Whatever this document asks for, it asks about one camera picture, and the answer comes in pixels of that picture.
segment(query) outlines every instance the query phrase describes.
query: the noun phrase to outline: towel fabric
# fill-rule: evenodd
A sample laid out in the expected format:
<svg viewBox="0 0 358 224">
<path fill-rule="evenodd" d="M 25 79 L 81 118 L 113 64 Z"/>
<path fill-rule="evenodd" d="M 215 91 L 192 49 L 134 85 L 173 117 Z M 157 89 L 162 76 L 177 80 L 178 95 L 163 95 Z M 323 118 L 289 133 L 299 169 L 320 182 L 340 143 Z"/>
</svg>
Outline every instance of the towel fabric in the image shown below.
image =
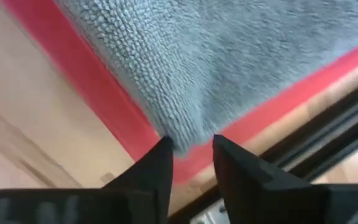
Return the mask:
<svg viewBox="0 0 358 224">
<path fill-rule="evenodd" d="M 57 3 L 176 154 L 358 45 L 357 0 Z"/>
</svg>

